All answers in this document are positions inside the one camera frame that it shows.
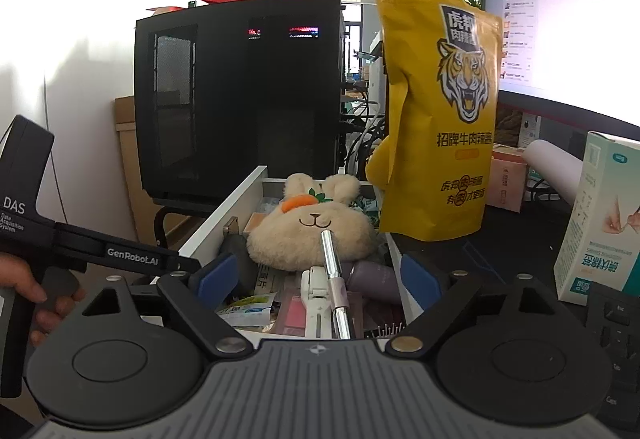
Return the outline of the person's left hand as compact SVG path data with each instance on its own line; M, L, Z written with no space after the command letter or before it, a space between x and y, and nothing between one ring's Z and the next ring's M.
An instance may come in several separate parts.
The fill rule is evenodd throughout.
M46 291L21 258L2 253L0 274L2 287L15 289L32 303L44 303L47 300ZM86 291L80 287L73 295L58 297L52 310L39 310L36 315L37 329L30 333L32 346L39 347L85 296Z

